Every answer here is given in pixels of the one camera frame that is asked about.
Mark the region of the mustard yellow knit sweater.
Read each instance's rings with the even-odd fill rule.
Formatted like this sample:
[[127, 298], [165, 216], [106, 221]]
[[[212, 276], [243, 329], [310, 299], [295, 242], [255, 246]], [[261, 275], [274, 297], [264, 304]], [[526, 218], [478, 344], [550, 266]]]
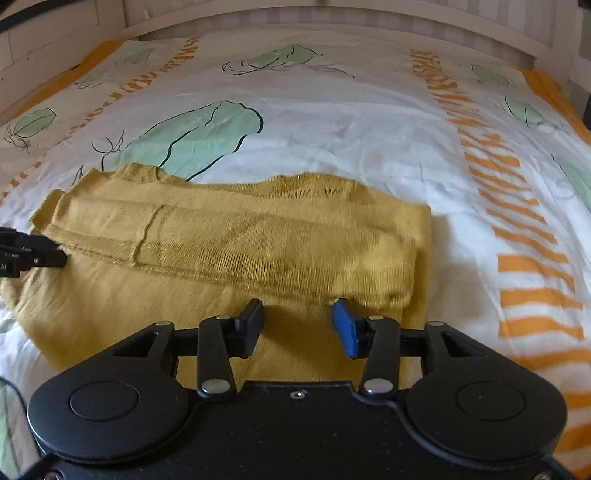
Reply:
[[198, 185], [139, 164], [92, 170], [31, 224], [67, 263], [3, 280], [1, 297], [59, 370], [152, 323], [194, 328], [257, 298], [266, 325], [233, 362], [238, 381], [356, 381], [335, 300], [407, 327], [425, 316], [430, 208], [329, 174]]

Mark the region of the white leaf-print duvet cover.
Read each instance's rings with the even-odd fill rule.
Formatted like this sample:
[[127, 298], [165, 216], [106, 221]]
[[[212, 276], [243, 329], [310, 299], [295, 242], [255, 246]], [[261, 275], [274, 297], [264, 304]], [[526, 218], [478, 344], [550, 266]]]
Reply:
[[431, 211], [422, 326], [443, 320], [568, 405], [556, 457], [590, 472], [590, 136], [547, 75], [335, 32], [124, 42], [9, 121], [1, 222], [130, 164], [189, 184], [329, 174]]

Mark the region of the orange bed sheet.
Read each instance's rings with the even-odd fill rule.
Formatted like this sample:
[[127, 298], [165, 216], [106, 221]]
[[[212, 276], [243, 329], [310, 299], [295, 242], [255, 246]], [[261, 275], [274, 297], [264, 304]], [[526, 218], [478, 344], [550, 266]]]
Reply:
[[75, 80], [81, 79], [93, 68], [113, 54], [122, 44], [123, 40], [109, 40], [98, 45], [78, 65], [65, 71], [52, 79], [47, 85], [41, 87], [32, 97], [26, 100], [12, 115], [12, 118], [21, 115], [42, 101], [70, 86]]

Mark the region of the white wooden bed frame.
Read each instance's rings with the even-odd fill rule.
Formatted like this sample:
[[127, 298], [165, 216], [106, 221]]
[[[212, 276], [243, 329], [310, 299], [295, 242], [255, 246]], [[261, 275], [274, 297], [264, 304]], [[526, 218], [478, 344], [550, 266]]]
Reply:
[[342, 25], [507, 63], [530, 61], [590, 111], [587, 1], [15, 1], [1, 8], [1, 120], [57, 91], [105, 41], [256, 25]]

